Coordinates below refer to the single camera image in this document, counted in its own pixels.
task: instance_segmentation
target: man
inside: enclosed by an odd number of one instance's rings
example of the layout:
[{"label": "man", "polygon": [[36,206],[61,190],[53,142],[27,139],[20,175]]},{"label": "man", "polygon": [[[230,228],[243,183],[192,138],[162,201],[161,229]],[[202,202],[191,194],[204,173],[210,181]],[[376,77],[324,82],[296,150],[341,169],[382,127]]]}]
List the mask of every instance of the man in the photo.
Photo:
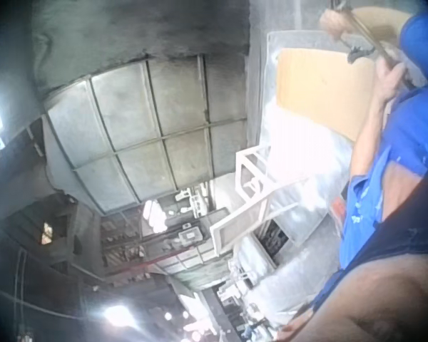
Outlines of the man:
[{"label": "man", "polygon": [[[398,42],[428,80],[428,14],[354,10],[380,40]],[[323,29],[352,32],[327,11]],[[428,85],[398,95],[404,64],[377,62],[370,111],[355,143],[342,271],[280,341],[428,341]],[[393,98],[387,125],[384,109]]]}]

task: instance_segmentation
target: cable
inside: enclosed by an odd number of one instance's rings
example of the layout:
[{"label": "cable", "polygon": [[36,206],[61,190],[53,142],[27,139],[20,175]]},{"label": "cable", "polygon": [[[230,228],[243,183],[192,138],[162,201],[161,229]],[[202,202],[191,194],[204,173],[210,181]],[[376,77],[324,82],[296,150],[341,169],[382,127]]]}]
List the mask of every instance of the cable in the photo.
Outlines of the cable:
[{"label": "cable", "polygon": [[[27,252],[24,250],[24,260],[22,261],[22,274],[21,274],[21,300],[24,301],[24,282],[26,275],[26,262],[27,262]],[[24,321],[24,305],[21,303],[21,324],[25,326]]]},{"label": "cable", "polygon": [[27,303],[25,301],[22,301],[21,299],[15,299],[12,295],[7,294],[6,292],[4,292],[2,290],[0,290],[0,296],[3,296],[4,298],[9,299],[10,301],[16,300],[16,302],[18,302],[18,303],[20,303],[20,304],[22,304],[24,306],[27,306],[27,307],[29,307],[29,308],[31,308],[33,310],[44,312],[45,314],[49,314],[49,315],[52,315],[52,316],[57,316],[57,317],[61,317],[61,318],[68,318],[68,319],[76,319],[76,320],[79,320],[79,321],[87,320],[87,318],[84,318],[84,317],[66,315],[64,313],[59,313],[59,312],[55,312],[55,311],[52,311],[52,310],[41,308],[40,306]]},{"label": "cable", "polygon": [[13,297],[13,332],[16,333],[16,305],[17,305],[17,284],[19,280],[19,265],[21,264],[22,247],[19,247],[17,254],[16,271],[14,272],[14,297]]}]

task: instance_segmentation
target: white metal frame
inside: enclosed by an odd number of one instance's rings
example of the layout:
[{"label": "white metal frame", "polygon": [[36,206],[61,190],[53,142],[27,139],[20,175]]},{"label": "white metal frame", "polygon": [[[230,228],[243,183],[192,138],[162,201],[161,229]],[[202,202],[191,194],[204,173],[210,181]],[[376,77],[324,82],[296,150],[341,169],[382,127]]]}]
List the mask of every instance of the white metal frame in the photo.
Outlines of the white metal frame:
[{"label": "white metal frame", "polygon": [[[223,252],[231,249],[236,241],[244,237],[246,234],[253,232],[259,226],[266,223],[266,221],[274,219],[283,212],[298,206],[298,203],[296,202],[270,212],[270,201],[272,199],[272,195],[277,190],[306,180],[307,177],[285,181],[276,181],[273,179],[272,176],[270,176],[269,164],[266,158],[260,154],[261,151],[268,148],[268,146],[255,146],[236,153],[235,191],[245,200],[245,204],[238,210],[234,211],[232,214],[228,215],[210,227],[214,250],[217,255],[220,255]],[[250,159],[251,157],[255,157],[257,160],[261,161],[265,166],[265,171],[262,171],[257,165],[255,165]],[[243,168],[245,168],[253,176],[250,181],[244,183]],[[245,191],[246,188],[252,192],[251,195]],[[249,227],[245,227],[241,234],[236,236],[232,241],[223,242],[221,237],[222,230],[227,229],[227,226],[234,219],[237,219],[240,215],[250,211],[257,205],[260,206],[260,210],[258,211],[258,216],[255,222],[252,223]]]}]

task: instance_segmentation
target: blue work shirt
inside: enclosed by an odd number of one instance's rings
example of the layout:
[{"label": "blue work shirt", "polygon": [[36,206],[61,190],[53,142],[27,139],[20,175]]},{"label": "blue work shirt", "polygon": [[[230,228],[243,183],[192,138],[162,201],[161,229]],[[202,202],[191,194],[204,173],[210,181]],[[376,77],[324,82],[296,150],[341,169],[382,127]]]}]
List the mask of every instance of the blue work shirt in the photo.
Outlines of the blue work shirt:
[{"label": "blue work shirt", "polygon": [[[408,20],[400,45],[428,80],[428,14]],[[391,160],[421,177],[428,170],[428,85],[398,97],[370,171],[351,179],[340,246],[342,269],[347,268],[382,221],[382,176]]]}]

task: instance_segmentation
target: brown cardboard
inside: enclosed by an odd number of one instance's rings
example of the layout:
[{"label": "brown cardboard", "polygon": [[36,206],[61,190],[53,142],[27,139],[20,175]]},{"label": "brown cardboard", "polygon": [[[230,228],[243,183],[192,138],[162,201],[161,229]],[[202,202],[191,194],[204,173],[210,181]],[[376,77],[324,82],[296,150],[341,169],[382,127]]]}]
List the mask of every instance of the brown cardboard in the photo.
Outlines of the brown cardboard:
[{"label": "brown cardboard", "polygon": [[283,49],[277,64],[277,105],[355,141],[370,106],[374,66],[368,58],[350,65],[346,53]]}]

